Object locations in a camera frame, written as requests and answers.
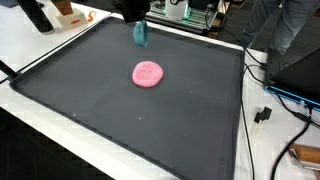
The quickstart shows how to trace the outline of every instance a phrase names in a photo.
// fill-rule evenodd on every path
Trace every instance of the person's leg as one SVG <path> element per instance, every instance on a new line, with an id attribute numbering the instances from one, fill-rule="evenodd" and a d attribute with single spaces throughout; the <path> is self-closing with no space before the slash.
<path id="1" fill-rule="evenodd" d="M 286 0 L 267 48 L 285 52 L 320 0 Z"/>
<path id="2" fill-rule="evenodd" d="M 249 25 L 243 30 L 242 46 L 250 48 L 256 36 L 281 2 L 282 0 L 256 0 L 251 11 Z"/>

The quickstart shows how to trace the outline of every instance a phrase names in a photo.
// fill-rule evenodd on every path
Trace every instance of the wooden block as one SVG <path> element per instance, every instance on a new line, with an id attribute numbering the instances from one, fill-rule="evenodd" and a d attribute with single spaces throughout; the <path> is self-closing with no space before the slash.
<path id="1" fill-rule="evenodd" d="M 297 160 L 305 168 L 319 169 L 320 170 L 320 148 L 302 146 L 293 144 L 290 146 L 290 155 L 293 156 L 294 150 Z"/>
<path id="2" fill-rule="evenodd" d="M 52 3 L 64 16 L 73 13 L 70 0 L 52 0 Z"/>
<path id="3" fill-rule="evenodd" d="M 69 15 L 62 15 L 60 12 L 56 13 L 56 18 L 58 19 L 61 27 L 64 30 L 70 30 L 82 25 L 87 25 L 87 19 L 84 16 L 83 12 L 80 10 L 73 8 L 73 13 Z"/>

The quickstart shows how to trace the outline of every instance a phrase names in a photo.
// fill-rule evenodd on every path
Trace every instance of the black cable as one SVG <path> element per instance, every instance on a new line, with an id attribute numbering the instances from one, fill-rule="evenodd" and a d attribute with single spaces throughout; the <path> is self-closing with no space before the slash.
<path id="1" fill-rule="evenodd" d="M 260 68 L 260 69 L 262 69 L 262 70 L 267 70 L 267 68 L 266 67 L 264 67 L 264 66 L 260 66 L 260 65 L 256 65 L 256 64 L 250 64 L 248 67 L 258 67 L 258 68 Z"/>
<path id="2" fill-rule="evenodd" d="M 310 122 L 308 121 L 306 122 L 304 128 L 302 129 L 302 131 L 297 134 L 293 139 L 291 139 L 291 141 L 286 145 L 286 147 L 281 151 L 281 153 L 279 154 L 279 156 L 277 157 L 273 167 L 272 167 L 272 171 L 271 171 L 271 180 L 274 180 L 275 174 L 276 174 L 276 170 L 277 167 L 282 159 L 282 157 L 286 154 L 286 152 L 289 150 L 290 146 L 297 140 L 299 139 L 310 127 Z"/>
<path id="3" fill-rule="evenodd" d="M 261 84 L 264 84 L 263 81 L 261 81 L 260 79 L 258 79 L 258 78 L 252 73 L 252 71 L 251 71 L 251 69 L 250 69 L 250 66 L 248 66 L 246 63 L 245 63 L 244 65 L 246 66 L 245 71 L 248 70 L 249 73 L 251 74 L 251 76 L 252 76 L 256 81 L 260 82 Z"/>
<path id="4" fill-rule="evenodd" d="M 243 101 L 241 97 L 241 109 L 242 109 L 242 116 L 243 116 L 243 121 L 244 121 L 244 128 L 246 131 L 246 137 L 247 137 L 247 143 L 248 143 L 248 148 L 249 148 L 249 154 L 250 154 L 250 161 L 251 161 L 251 169 L 252 169 L 252 180 L 255 180 L 255 171 L 254 171 L 254 164 L 253 164 L 253 157 L 252 157 L 252 151 L 251 151 L 251 145 L 250 145 L 250 139 L 249 139 L 249 133 L 248 133 L 248 127 L 247 127 L 247 120 L 245 116 L 245 111 L 244 111 L 244 106 L 243 106 Z"/>
<path id="5" fill-rule="evenodd" d="M 245 75 L 246 71 L 250 68 L 250 66 L 246 66 L 246 69 L 243 71 L 242 81 L 243 81 L 243 79 L 244 79 L 244 75 Z M 249 149 L 249 155 L 250 155 L 250 161 L 251 161 L 252 180 L 255 180 L 255 170 L 254 170 L 254 163 L 253 163 L 253 157 L 252 157 L 252 151 L 251 151 L 251 143 L 250 143 L 250 139 L 249 139 L 249 133 L 248 133 L 248 127 L 247 127 L 247 120 L 246 120 L 246 115 L 245 115 L 245 110 L 244 110 L 244 105 L 243 105 L 243 99 L 242 99 L 242 89 L 241 89 L 241 109 L 242 109 L 242 116 L 243 116 L 244 128 L 245 128 L 245 132 L 246 132 L 248 149 Z"/>
<path id="6" fill-rule="evenodd" d="M 292 111 L 291 109 L 289 109 L 288 106 L 283 102 L 283 100 L 282 100 L 282 98 L 280 97 L 279 94 L 276 93 L 276 96 L 277 96 L 278 99 L 280 100 L 282 106 L 283 106 L 288 112 L 290 112 L 293 116 L 297 117 L 297 112 L 294 112 L 294 111 Z M 309 120 L 301 119 L 301 118 L 299 118 L 299 117 L 297 117 L 297 118 L 300 119 L 300 120 L 303 121 L 303 122 L 308 122 L 308 121 L 309 121 Z M 311 124 L 312 124 L 313 126 L 315 126 L 315 127 L 317 127 L 317 128 L 320 129 L 320 124 L 314 122 L 312 119 L 310 119 L 310 121 L 311 121 Z"/>
<path id="7" fill-rule="evenodd" d="M 249 54 L 249 56 L 258 64 L 260 64 L 261 66 L 267 66 L 265 63 L 262 63 L 260 61 L 258 61 L 255 57 L 253 57 L 253 55 L 248 51 L 248 48 L 243 47 L 243 49 Z"/>
<path id="8" fill-rule="evenodd" d="M 238 41 L 238 43 L 241 45 L 241 41 L 232 33 L 232 32 L 230 32 L 230 31 L 228 31 L 228 30 L 224 30 L 224 32 L 227 32 L 228 34 L 230 34 L 235 40 L 237 40 Z M 262 63 L 262 62 L 260 62 L 260 61 L 258 61 L 255 57 L 253 57 L 253 55 L 248 51 L 248 48 L 245 48 L 245 47 L 243 47 L 243 50 L 244 51 L 246 51 L 248 54 L 249 54 L 249 56 L 255 61 L 255 62 L 257 62 L 258 64 L 260 64 L 261 66 L 266 66 L 266 64 L 265 63 Z"/>

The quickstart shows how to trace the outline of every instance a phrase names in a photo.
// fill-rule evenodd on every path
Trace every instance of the white surface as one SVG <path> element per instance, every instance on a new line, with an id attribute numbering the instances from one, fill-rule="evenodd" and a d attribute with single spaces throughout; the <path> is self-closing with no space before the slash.
<path id="1" fill-rule="evenodd" d="M 195 39 L 230 48 L 242 49 L 239 46 L 161 25 L 148 24 L 154 28 L 193 37 Z M 266 58 L 264 53 L 253 50 L 251 52 L 261 61 Z M 246 56 L 246 62 L 247 64 L 254 64 L 254 61 L 252 61 L 249 56 Z M 262 78 L 261 72 L 254 68 L 253 72 L 256 73 L 259 78 Z M 253 135 L 252 132 L 255 127 L 253 119 L 257 110 L 263 109 L 264 106 L 273 109 L 271 119 L 263 123 L 254 139 L 251 138 L 256 179 L 269 179 L 274 159 L 285 144 L 302 129 L 304 124 L 287 113 L 275 98 L 266 93 L 262 87 L 252 79 L 249 73 L 246 74 L 244 79 L 243 94 L 250 136 Z M 289 105 L 290 108 L 296 108 L 293 103 L 289 103 Z M 118 145 L 79 126 L 73 121 L 15 93 L 8 86 L 8 82 L 0 85 L 0 106 L 117 180 L 174 179 L 174 176 L 152 165 L 150 162 L 120 148 Z M 320 147 L 320 141 L 317 138 L 319 135 L 320 131 L 311 127 L 306 135 L 299 139 L 298 142 Z M 251 168 L 242 116 L 239 126 L 237 149 L 235 179 L 249 180 L 251 179 Z M 288 157 L 285 156 L 277 170 L 277 179 L 314 180 L 315 176 L 310 170 L 294 167 Z"/>
<path id="2" fill-rule="evenodd" d="M 94 18 L 94 22 L 89 23 L 87 26 L 65 31 L 61 28 L 55 17 L 57 9 L 51 1 L 42 0 L 41 2 L 45 4 L 42 10 L 55 28 L 55 33 L 51 35 L 42 35 L 34 27 L 20 6 L 13 8 L 0 6 L 0 60 L 15 71 L 20 70 L 53 48 L 111 14 L 106 11 L 73 3 L 72 6 L 82 11 L 86 18 L 91 10 L 96 11 L 97 15 Z M 0 81 L 6 77 L 4 73 L 0 72 Z"/>

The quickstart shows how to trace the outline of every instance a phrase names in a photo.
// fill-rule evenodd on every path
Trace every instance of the pink blob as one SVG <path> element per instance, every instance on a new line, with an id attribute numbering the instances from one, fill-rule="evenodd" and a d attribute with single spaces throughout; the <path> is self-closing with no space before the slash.
<path id="1" fill-rule="evenodd" d="M 163 70 L 158 64 L 152 61 L 143 61 L 134 68 L 132 80 L 138 86 L 153 87 L 158 84 L 162 76 Z"/>

